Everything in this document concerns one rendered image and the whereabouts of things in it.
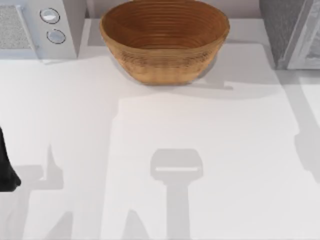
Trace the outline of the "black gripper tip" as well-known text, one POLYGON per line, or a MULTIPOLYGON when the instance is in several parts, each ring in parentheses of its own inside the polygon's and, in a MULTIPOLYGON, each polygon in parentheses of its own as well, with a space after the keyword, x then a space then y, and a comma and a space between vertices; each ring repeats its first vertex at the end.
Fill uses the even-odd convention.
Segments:
POLYGON ((21 183, 9 160, 3 130, 0 127, 0 193, 13 192, 21 183))

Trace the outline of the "round microwave knob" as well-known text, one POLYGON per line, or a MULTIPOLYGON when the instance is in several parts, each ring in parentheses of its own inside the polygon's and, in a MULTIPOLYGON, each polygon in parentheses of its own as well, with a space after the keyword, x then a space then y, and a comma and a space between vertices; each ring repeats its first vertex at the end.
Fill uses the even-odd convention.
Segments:
POLYGON ((54 8, 41 9, 39 12, 40 18, 47 24, 56 24, 60 21, 60 14, 54 8))
POLYGON ((53 44, 60 45, 66 41, 66 35, 58 29, 52 29, 46 32, 46 38, 53 44))

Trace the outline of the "brown woven basket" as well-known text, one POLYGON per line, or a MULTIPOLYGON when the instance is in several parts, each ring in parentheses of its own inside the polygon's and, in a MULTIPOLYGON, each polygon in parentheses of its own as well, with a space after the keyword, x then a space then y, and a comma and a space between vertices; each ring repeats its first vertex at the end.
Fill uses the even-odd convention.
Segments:
POLYGON ((230 32, 230 21, 200 0, 130 0, 104 13, 99 30, 134 80, 184 85, 212 63, 230 32))

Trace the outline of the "pale microwave oven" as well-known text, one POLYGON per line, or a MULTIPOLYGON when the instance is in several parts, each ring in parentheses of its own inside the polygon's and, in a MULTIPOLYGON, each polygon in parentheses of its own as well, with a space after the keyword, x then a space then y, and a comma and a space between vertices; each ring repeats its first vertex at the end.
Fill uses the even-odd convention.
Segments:
POLYGON ((77 59, 86 12, 86 0, 0 0, 0 60, 77 59), (40 10, 47 8, 58 11, 58 23, 40 18, 40 10), (62 31, 66 41, 51 43, 47 31, 52 29, 62 31))

